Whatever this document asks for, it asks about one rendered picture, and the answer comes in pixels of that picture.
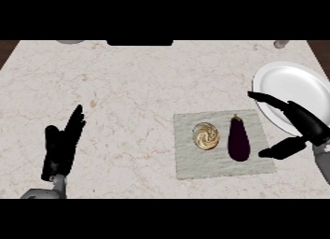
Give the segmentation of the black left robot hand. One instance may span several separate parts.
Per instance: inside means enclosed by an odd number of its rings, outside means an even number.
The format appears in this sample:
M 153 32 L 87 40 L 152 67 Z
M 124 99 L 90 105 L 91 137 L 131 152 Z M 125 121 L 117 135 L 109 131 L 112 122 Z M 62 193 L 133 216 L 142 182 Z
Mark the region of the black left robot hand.
M 56 175 L 71 173 L 77 144 L 86 126 L 83 105 L 78 105 L 66 127 L 59 130 L 55 125 L 46 127 L 46 159 L 43 164 L 41 179 L 50 181 Z

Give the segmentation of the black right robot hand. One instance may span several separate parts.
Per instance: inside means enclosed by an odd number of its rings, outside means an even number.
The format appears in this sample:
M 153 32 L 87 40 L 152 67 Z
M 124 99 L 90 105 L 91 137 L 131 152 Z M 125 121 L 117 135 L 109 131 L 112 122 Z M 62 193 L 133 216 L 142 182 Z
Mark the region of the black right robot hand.
M 248 96 L 282 111 L 301 133 L 301 136 L 288 137 L 276 145 L 264 149 L 258 153 L 261 158 L 283 160 L 305 149 L 307 142 L 311 142 L 319 147 L 330 140 L 329 126 L 298 103 L 293 101 L 283 102 L 279 98 L 261 92 L 249 91 Z

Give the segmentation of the white round plate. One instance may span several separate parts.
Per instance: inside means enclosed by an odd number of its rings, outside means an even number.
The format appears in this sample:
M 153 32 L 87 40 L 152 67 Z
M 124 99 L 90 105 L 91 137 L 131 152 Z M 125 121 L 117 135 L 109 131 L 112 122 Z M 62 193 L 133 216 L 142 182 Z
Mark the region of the white round plate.
M 330 128 L 330 82 L 313 69 L 291 62 L 265 64 L 255 73 L 252 91 L 298 103 Z

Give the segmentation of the dark purple eggplant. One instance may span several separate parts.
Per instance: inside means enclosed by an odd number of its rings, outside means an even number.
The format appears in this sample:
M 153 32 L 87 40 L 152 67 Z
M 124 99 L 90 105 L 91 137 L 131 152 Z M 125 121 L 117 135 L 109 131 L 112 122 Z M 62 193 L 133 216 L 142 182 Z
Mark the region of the dark purple eggplant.
M 251 143 L 245 130 L 243 120 L 233 116 L 227 141 L 229 155 L 237 162 L 245 162 L 251 156 Z

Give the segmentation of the pale grey placemat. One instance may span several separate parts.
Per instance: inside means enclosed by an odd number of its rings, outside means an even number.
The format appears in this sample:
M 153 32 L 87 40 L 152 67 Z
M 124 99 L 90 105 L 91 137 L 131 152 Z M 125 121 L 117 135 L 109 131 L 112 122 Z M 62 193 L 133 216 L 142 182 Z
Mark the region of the pale grey placemat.
M 248 133 L 251 156 L 246 162 L 236 162 L 229 156 L 230 119 L 234 115 L 243 119 Z M 258 152 L 268 148 L 268 143 L 255 109 L 174 114 L 174 121 L 178 179 L 257 175 L 277 171 L 274 161 L 258 156 Z M 218 129 L 218 145 L 209 150 L 201 149 L 195 142 L 195 128 L 201 122 L 212 123 Z

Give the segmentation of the tan swirled cupcake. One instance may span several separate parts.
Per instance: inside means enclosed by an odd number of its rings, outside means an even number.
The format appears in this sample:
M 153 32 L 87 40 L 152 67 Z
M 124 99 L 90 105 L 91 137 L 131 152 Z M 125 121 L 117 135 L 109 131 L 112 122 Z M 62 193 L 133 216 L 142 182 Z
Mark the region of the tan swirled cupcake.
M 209 150 L 217 147 L 220 142 L 220 133 L 214 124 L 209 122 L 201 122 L 193 129 L 193 140 L 196 146 Z

